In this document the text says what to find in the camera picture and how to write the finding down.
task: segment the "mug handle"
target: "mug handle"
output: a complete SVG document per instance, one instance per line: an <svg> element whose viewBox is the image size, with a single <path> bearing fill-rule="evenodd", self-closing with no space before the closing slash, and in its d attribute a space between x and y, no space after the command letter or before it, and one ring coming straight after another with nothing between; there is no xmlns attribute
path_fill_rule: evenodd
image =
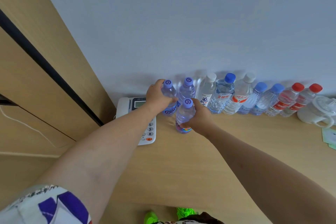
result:
<svg viewBox="0 0 336 224"><path fill-rule="evenodd" d="M315 125L317 125L317 126L319 126L320 128L330 128L332 125L334 125L334 119L331 117L331 116L329 116L329 115L324 115L324 117L325 118L327 118L328 119L328 124L326 125L326 126L321 126L321 125L319 125L319 124L317 124L316 122L313 122Z"/></svg>

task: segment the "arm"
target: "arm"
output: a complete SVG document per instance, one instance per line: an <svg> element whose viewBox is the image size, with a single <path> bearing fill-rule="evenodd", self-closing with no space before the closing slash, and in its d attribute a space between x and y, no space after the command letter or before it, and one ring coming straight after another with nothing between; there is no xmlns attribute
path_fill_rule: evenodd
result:
<svg viewBox="0 0 336 224"><path fill-rule="evenodd" d="M148 123L176 101L163 96L162 83L163 79L149 87L143 106L77 142L35 184L54 184L71 191L86 206L92 223L98 223Z"/></svg>
<svg viewBox="0 0 336 224"><path fill-rule="evenodd" d="M193 99L196 115L183 127L206 137L273 223L336 223L336 198L303 174L223 131Z"/></svg>

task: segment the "water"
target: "water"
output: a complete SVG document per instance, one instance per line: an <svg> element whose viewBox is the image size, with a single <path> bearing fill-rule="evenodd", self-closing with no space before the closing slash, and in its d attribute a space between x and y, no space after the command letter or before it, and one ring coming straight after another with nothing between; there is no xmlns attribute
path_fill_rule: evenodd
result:
<svg viewBox="0 0 336 224"><path fill-rule="evenodd" d="M267 85L264 82L258 82L254 87L252 94L249 98L243 103L239 108L237 113L239 114L248 114L249 111L255 106L258 100L261 97L261 94L267 89Z"/></svg>
<svg viewBox="0 0 336 224"><path fill-rule="evenodd" d="M234 94L223 109L223 113L232 115L247 101L253 92L252 82L255 79L253 73L245 74L244 78L234 83Z"/></svg>
<svg viewBox="0 0 336 224"><path fill-rule="evenodd" d="M304 86L301 83L294 83L291 87L288 87L278 95L278 99L273 103L265 112L268 116L275 116L286 107L290 106L297 99L300 91L304 90Z"/></svg>
<svg viewBox="0 0 336 224"><path fill-rule="evenodd" d="M207 77L199 85L199 90L197 93L197 99L204 106L208 106L211 96L214 94L216 89L216 74L208 73Z"/></svg>
<svg viewBox="0 0 336 224"><path fill-rule="evenodd" d="M184 82L181 85L180 91L178 93L177 106L180 106L180 104L183 103L184 99L195 97L195 87L193 83L194 83L194 80L191 77L186 77L184 79Z"/></svg>
<svg viewBox="0 0 336 224"><path fill-rule="evenodd" d="M182 105L177 108L176 112L176 129L178 132L186 134L191 131L191 128L181 128L180 125L189 121L196 113L193 101L190 98L183 100Z"/></svg>
<svg viewBox="0 0 336 224"><path fill-rule="evenodd" d="M296 103L294 103L290 107L287 107L286 109L283 109L280 112L280 115L283 117L289 117L292 114L296 113L302 107L305 107L307 104L312 102L316 94L319 93L321 90L322 86L317 83L310 85L309 88L306 88L300 92L299 96L296 99Z"/></svg>
<svg viewBox="0 0 336 224"><path fill-rule="evenodd" d="M163 82L163 88L161 89L162 94L166 97L175 98L176 90L173 86L173 83L170 80L165 80ZM172 116L176 111L176 103L170 103L166 109L162 111L165 116Z"/></svg>
<svg viewBox="0 0 336 224"><path fill-rule="evenodd" d="M224 79L218 80L215 94L212 96L208 109L212 114L221 113L226 103L235 91L233 82L236 76L233 73L227 73Z"/></svg>
<svg viewBox="0 0 336 224"><path fill-rule="evenodd" d="M272 88L265 91L255 106L250 110L250 114L261 115L264 111L267 110L270 105L272 105L278 98L278 95L284 90L284 86L276 83Z"/></svg>

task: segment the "neon green shoe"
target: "neon green shoe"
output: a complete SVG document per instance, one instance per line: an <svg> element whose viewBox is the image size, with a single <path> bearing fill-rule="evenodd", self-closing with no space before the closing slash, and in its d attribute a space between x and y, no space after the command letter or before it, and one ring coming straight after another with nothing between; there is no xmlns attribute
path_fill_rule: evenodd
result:
<svg viewBox="0 0 336 224"><path fill-rule="evenodd" d="M143 224L152 224L158 222L159 219L154 212L148 212L145 215L145 219L143 220Z"/></svg>
<svg viewBox="0 0 336 224"><path fill-rule="evenodd" d="M188 217L189 215L197 214L192 208L176 207L176 210L177 210L177 217L179 220Z"/></svg>

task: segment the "telephone handset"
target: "telephone handset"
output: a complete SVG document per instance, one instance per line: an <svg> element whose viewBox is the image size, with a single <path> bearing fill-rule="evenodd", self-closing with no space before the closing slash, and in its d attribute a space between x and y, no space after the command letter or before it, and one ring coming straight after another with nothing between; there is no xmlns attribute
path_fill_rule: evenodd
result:
<svg viewBox="0 0 336 224"><path fill-rule="evenodd" d="M135 110L136 108L142 106L146 102L146 97L138 98L121 98L117 105L117 114L115 118L119 118L129 112ZM147 129L143 133L138 145L151 144L156 138L156 117L150 121Z"/></svg>

